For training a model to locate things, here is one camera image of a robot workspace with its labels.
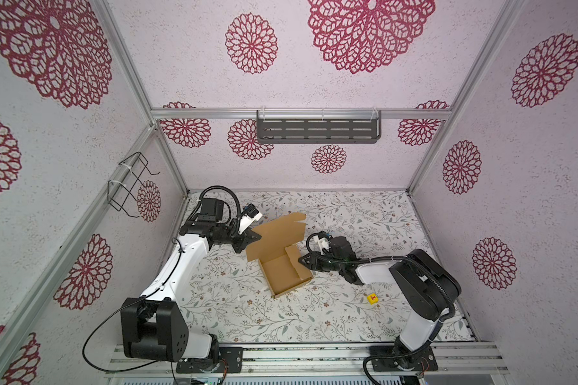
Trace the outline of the brown cardboard box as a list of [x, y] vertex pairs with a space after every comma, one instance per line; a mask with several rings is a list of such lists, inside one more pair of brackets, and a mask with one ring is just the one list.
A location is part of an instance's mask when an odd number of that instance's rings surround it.
[[304, 213], [290, 213], [253, 229], [261, 239], [246, 248], [247, 261], [258, 262], [274, 299], [313, 279], [311, 271], [299, 263], [298, 244], [304, 240], [306, 218]]

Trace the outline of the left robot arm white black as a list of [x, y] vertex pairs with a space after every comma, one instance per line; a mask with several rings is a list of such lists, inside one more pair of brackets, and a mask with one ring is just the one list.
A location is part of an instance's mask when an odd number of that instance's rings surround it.
[[230, 245], [242, 253], [262, 236], [250, 227], [263, 215], [250, 204], [235, 218], [223, 219], [226, 202], [202, 198], [175, 239], [167, 263], [139, 298], [127, 298], [120, 309], [125, 356], [178, 363], [193, 361], [204, 371], [221, 360], [218, 338], [191, 331], [180, 310], [179, 295], [214, 245]]

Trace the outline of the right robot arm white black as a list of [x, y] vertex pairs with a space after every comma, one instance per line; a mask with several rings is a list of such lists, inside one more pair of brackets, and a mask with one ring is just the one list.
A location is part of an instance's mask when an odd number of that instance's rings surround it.
[[396, 355], [409, 358], [425, 351], [446, 321], [456, 315], [455, 302], [462, 293], [461, 286], [422, 249], [404, 256], [358, 258], [346, 237], [332, 237], [326, 232], [310, 235], [306, 248], [308, 253], [299, 257], [299, 263], [311, 271], [337, 272], [357, 286], [398, 286], [411, 312], [395, 342]]

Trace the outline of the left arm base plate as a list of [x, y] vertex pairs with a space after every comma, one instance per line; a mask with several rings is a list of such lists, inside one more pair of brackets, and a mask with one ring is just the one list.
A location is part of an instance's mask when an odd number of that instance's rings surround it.
[[242, 371], [244, 349], [240, 346], [220, 346], [205, 359], [181, 360], [176, 367], [178, 374], [228, 374]]

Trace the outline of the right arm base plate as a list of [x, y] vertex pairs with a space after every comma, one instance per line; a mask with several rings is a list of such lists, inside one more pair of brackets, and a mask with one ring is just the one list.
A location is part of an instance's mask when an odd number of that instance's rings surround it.
[[431, 347], [419, 352], [409, 352], [402, 346], [371, 346], [369, 355], [383, 356], [383, 359], [372, 361], [375, 372], [434, 372], [438, 370], [438, 363]]

